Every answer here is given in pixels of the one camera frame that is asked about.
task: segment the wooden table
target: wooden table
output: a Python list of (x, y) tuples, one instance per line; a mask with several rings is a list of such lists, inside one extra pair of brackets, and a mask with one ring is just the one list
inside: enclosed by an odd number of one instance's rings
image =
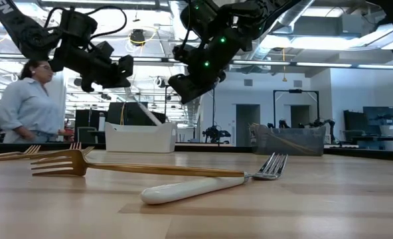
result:
[[(256, 171), (266, 157), (230, 153), (121, 154), (93, 162)], [(29, 161), (0, 162), (0, 239), (393, 239), (393, 161), (289, 157), (278, 181), (145, 206), (147, 187), (189, 180), (89, 169), (32, 177)]]

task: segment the gray bin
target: gray bin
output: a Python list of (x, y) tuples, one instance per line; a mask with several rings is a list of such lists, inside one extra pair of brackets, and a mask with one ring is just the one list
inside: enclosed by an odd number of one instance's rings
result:
[(322, 156), (325, 127), (310, 129), (270, 129), (265, 125), (252, 125), (253, 152), (271, 155), (273, 152), (300, 156)]

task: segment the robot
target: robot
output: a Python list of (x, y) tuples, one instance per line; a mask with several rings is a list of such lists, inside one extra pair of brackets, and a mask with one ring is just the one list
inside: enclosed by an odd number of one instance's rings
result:
[[(224, 69), (235, 54), (242, 49), (251, 51), (252, 40), (261, 37), (275, 20), (301, 0), (247, 0), (225, 4), (221, 7), (212, 0), (187, 0), (188, 7), (181, 13), (187, 36), (193, 31), (201, 39), (199, 47), (187, 45), (185, 37), (181, 45), (173, 49), (175, 59), (187, 65), (189, 75), (178, 74), (169, 79), (169, 85), (181, 96), (183, 104), (212, 90), (226, 78)], [(387, 20), (393, 23), (393, 1), (370, 0), (382, 7)], [(101, 9), (79, 13), (71, 8), (54, 8), (50, 11), (45, 26), (40, 26), (30, 17), (22, 14), (13, 0), (0, 0), (0, 22), (7, 29), (12, 41), (26, 58), (50, 61), (57, 72), (64, 67), (82, 75), (81, 87), (85, 92), (94, 89), (92, 83), (103, 88), (130, 87), (127, 77), (133, 74), (133, 57), (121, 57), (118, 64), (110, 59), (114, 49), (107, 42), (96, 46), (95, 37), (116, 33), (127, 24), (112, 32), (93, 35), (98, 23), (90, 17)], [(47, 27), (53, 11), (61, 10), (59, 26)]]

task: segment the white plastic bin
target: white plastic bin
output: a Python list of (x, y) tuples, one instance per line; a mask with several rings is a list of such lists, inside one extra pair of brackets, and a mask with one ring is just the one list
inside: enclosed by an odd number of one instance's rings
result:
[(175, 150), (177, 126), (116, 125), (105, 123), (106, 151), (135, 153), (170, 153)]

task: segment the door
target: door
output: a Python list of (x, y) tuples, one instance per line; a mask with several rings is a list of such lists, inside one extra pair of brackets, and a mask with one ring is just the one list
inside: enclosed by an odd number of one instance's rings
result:
[(299, 123), (310, 123), (310, 106), (291, 106), (291, 127), (298, 128)]
[(250, 125), (260, 124), (260, 105), (236, 105), (236, 146), (250, 147)]

